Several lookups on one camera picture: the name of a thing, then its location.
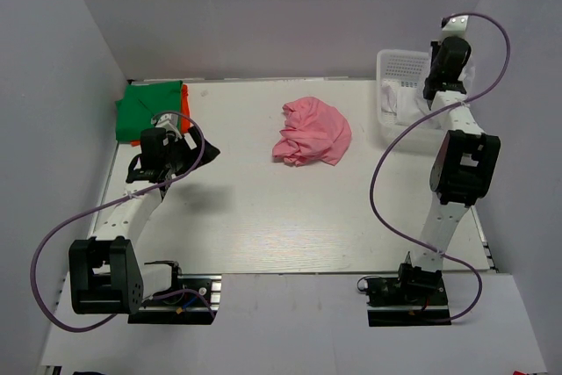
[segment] white basket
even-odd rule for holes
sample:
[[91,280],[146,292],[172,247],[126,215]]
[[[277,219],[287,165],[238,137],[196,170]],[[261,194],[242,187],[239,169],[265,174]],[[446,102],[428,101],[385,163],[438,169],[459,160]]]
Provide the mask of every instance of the white basket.
[[[381,50],[377,54],[377,120],[382,139],[389,144],[407,126],[396,122],[396,114],[382,109],[381,87],[388,83],[395,92],[416,90],[424,68],[428,66],[429,54],[408,50]],[[397,149],[417,153],[436,153],[443,142],[441,129],[415,128],[397,145]]]

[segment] gray wall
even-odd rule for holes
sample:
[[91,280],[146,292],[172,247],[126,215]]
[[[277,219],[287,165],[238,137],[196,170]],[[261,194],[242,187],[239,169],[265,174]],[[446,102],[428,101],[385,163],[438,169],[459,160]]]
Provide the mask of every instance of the gray wall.
[[[562,374],[562,3],[481,0],[513,41],[508,73],[473,106],[479,123],[501,137],[493,186],[480,217],[500,269],[512,272],[549,373]],[[476,88],[497,75],[504,55],[498,33],[470,23]]]
[[[48,327],[29,286],[32,253],[97,201],[125,80],[83,0],[0,0],[0,11],[0,362],[4,373],[29,374]],[[70,240],[88,225],[65,230],[40,261],[50,307]]]
[[478,0],[85,0],[127,78],[374,76]]

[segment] orange cloth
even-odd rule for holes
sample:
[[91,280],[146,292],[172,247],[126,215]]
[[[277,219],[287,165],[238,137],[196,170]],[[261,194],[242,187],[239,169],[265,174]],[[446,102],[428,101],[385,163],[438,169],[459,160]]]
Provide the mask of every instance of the orange cloth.
[[[187,88],[187,85],[183,84],[182,85],[182,103],[181,103],[181,112],[189,117],[191,117],[190,115],[190,104],[189,101],[187,100],[187,97],[189,96],[189,90]],[[188,119],[180,119],[180,127],[179,130],[181,133],[187,133],[188,129],[191,127],[191,122]],[[133,147],[136,147],[137,145],[140,145],[141,142],[140,141],[132,141],[131,145]]]

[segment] white tabletop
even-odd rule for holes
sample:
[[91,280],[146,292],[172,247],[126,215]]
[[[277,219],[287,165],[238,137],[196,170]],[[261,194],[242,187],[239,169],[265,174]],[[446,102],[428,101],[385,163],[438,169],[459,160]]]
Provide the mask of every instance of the white tabletop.
[[[374,81],[284,80],[189,83],[191,116],[219,157],[174,184],[135,253],[139,262],[177,260],[187,273],[396,271],[411,248],[369,206],[378,140]],[[353,140],[334,167],[273,162],[284,103],[314,96],[347,118]],[[106,200],[123,194],[140,148],[120,145]],[[381,212],[418,235],[429,209],[434,156],[391,154],[378,181]],[[108,212],[100,215],[98,225]],[[489,268],[474,213],[460,222],[449,252]],[[446,270],[463,269],[445,263]]]
[[[480,303],[449,327],[370,328],[352,275],[226,275],[211,326],[127,325],[126,315],[84,334],[51,327],[43,365],[62,375],[385,374],[506,375],[544,371],[515,281],[484,275]],[[472,274],[443,276],[450,310],[476,292]],[[84,326],[65,286],[57,315]]]

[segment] cable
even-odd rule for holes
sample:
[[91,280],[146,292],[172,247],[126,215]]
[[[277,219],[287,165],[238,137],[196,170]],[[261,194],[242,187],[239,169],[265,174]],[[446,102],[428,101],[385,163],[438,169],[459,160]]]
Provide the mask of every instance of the cable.
[[416,314],[421,314],[423,311],[425,311],[429,306],[429,298],[426,298],[423,302],[423,306],[421,307],[421,309],[414,311],[414,315]]
[[[183,113],[180,113],[180,112],[176,112],[174,110],[167,110],[167,111],[164,111],[164,112],[158,112],[153,117],[153,119],[157,119],[158,117],[162,116],[163,114],[168,114],[168,113],[176,114],[180,118],[187,119],[191,122],[191,124],[193,126],[195,126],[195,128],[199,132],[199,136],[201,137],[201,149],[199,150],[199,155],[198,155],[197,159],[195,160],[195,162],[191,165],[191,167],[189,167],[188,170],[185,173],[183,173],[181,176],[175,177],[175,178],[170,179],[170,180],[166,180],[166,181],[161,182],[159,184],[154,184],[154,185],[149,186],[148,188],[145,188],[145,189],[141,189],[138,192],[135,192],[136,197],[144,195],[145,193],[150,192],[154,189],[160,189],[160,188],[163,188],[165,186],[170,186],[171,184],[177,182],[178,180],[181,180],[184,177],[187,177],[187,175],[189,175],[193,170],[195,170],[197,168],[197,166],[199,165],[199,162],[201,162],[201,159],[203,158],[203,153],[205,152],[205,137],[203,135],[203,131],[201,131],[201,128],[198,126],[198,124],[195,123],[189,116],[187,116]],[[91,208],[90,210],[82,211],[81,213],[78,213],[77,215],[75,215],[73,217],[70,217],[67,220],[64,220],[61,224],[59,224],[58,226],[53,228],[49,233],[47,233],[47,235],[40,242],[37,249],[35,249],[35,253],[33,254],[33,258],[32,258],[31,268],[30,268],[30,271],[29,271],[29,278],[30,278],[30,282],[31,282],[31,285],[32,285],[33,297],[35,298],[35,301],[37,302],[37,305],[39,305],[39,308],[40,308],[41,312],[58,328],[64,329],[65,331],[68,331],[70,333],[85,333],[85,332],[91,331],[92,329],[101,327],[106,322],[112,320],[116,316],[116,314],[110,315],[107,318],[105,318],[104,320],[101,320],[100,322],[97,322],[97,323],[95,323],[93,325],[90,325],[88,327],[71,327],[71,326],[65,324],[64,322],[58,320],[57,317],[54,316],[54,314],[49,310],[47,305],[45,305],[45,302],[41,298],[41,295],[40,295],[40,292],[39,292],[39,287],[37,286],[37,263],[39,261],[41,251],[43,250],[43,248],[45,248],[45,245],[47,244],[47,242],[49,242],[51,240],[51,238],[59,230],[66,227],[68,224],[70,224],[70,223],[72,223],[76,220],[80,220],[81,218],[86,217],[87,215],[97,213],[99,211],[104,210],[105,208],[109,208],[110,206],[116,206],[118,204],[123,204],[123,203],[127,202],[128,200],[130,200],[131,198],[132,198],[132,196],[125,196],[125,197],[122,197],[122,198],[114,199],[113,201],[110,201],[106,204],[102,204],[100,206],[95,206],[94,208]]]
[[162,299],[167,299],[170,298],[172,296],[176,296],[179,293],[191,293],[194,294],[195,296],[197,296],[198,298],[201,299],[201,301],[203,302],[203,305],[205,305],[205,307],[209,310],[209,314],[211,314],[211,316],[214,319],[215,313],[214,311],[211,309],[211,305],[209,305],[209,302],[207,302],[207,300],[203,297],[203,295],[199,292],[197,292],[196,290],[192,290],[192,289],[181,289],[181,290],[176,290],[175,292],[170,292],[170,293],[164,293],[164,294],[160,294],[158,296],[151,296],[149,298],[147,298],[147,300],[162,300]]
[[183,294],[180,294],[175,302],[168,302],[167,300],[163,300],[162,302],[164,302],[166,305],[174,306],[177,305],[179,302],[181,302],[183,298],[184,298]]
[[503,39],[505,40],[505,44],[506,44],[506,58],[505,58],[505,61],[503,62],[503,67],[501,68],[500,74],[498,75],[498,77],[495,79],[495,81],[487,89],[483,90],[478,95],[469,97],[463,102],[459,101],[459,102],[453,103],[451,105],[447,105],[442,109],[439,109],[435,112],[432,112],[432,113],[416,120],[412,125],[408,126],[404,132],[402,132],[400,135],[398,135],[398,137],[390,143],[388,148],[381,155],[380,160],[378,161],[377,167],[375,168],[375,171],[372,175],[371,188],[369,189],[369,200],[371,202],[371,209],[375,213],[375,215],[377,216],[378,220],[383,224],[383,226],[385,226],[387,229],[389,229],[391,232],[397,234],[401,238],[406,239],[407,241],[415,243],[416,245],[419,245],[419,246],[421,246],[425,249],[429,249],[433,252],[436,252],[436,253],[440,254],[443,258],[448,259],[449,261],[452,261],[454,263],[460,263],[461,265],[464,265],[464,267],[466,267],[470,271],[472,271],[474,273],[474,275],[476,276],[476,278],[478,279],[478,292],[476,293],[476,297],[474,298],[472,303],[464,311],[462,311],[459,314],[453,315],[450,318],[443,318],[443,319],[440,319],[440,320],[432,320],[433,322],[436,322],[436,323],[454,321],[458,318],[461,318],[461,317],[465,316],[469,312],[471,312],[471,310],[478,303],[478,301],[480,299],[480,296],[482,295],[482,277],[480,276],[478,271],[472,265],[470,265],[469,263],[467,263],[467,262],[465,262],[461,259],[458,259],[454,256],[449,256],[447,254],[444,254],[442,251],[438,250],[437,248],[433,247],[432,245],[429,245],[429,244],[424,243],[422,241],[418,241],[414,237],[408,236],[407,234],[402,233],[400,230],[398,230],[397,228],[392,226],[389,222],[387,222],[383,218],[383,216],[378,211],[377,205],[375,204],[374,194],[375,194],[375,183],[377,182],[377,177],[378,177],[378,174],[380,173],[380,169],[382,168],[383,163],[385,162],[386,158],[390,155],[393,148],[396,147],[396,144],[398,144],[406,135],[408,135],[410,132],[412,132],[412,130],[414,128],[416,128],[417,126],[419,126],[421,123],[425,122],[426,120],[434,118],[436,115],[438,115],[440,113],[446,112],[446,111],[454,109],[456,107],[459,107],[460,105],[465,105],[467,103],[471,103],[473,101],[478,100],[479,98],[484,97],[488,92],[493,90],[498,85],[498,83],[500,83],[501,79],[503,78],[503,76],[506,73],[506,70],[508,69],[509,59],[511,57],[511,42],[509,41],[508,33],[506,32],[505,28],[498,21],[496,21],[494,18],[491,18],[491,17],[487,16],[486,14],[478,13],[478,12],[455,13],[453,15],[448,16],[445,19],[452,19],[452,18],[463,16],[463,15],[483,18],[486,21],[494,24],[498,28],[498,30],[500,30],[501,35],[503,35]]
[[382,278],[382,277],[381,277],[381,276],[364,276],[364,277],[359,278],[359,279],[357,280],[357,289],[358,289],[358,291],[360,291],[361,293],[367,292],[366,290],[362,290],[362,289],[359,288],[359,282],[360,282],[360,281],[363,281],[363,280],[368,280],[369,278]]
[[191,298],[189,302],[187,302],[185,305],[182,306],[182,309],[185,310],[189,307],[189,305],[191,305],[195,300],[197,300],[197,296],[194,298]]

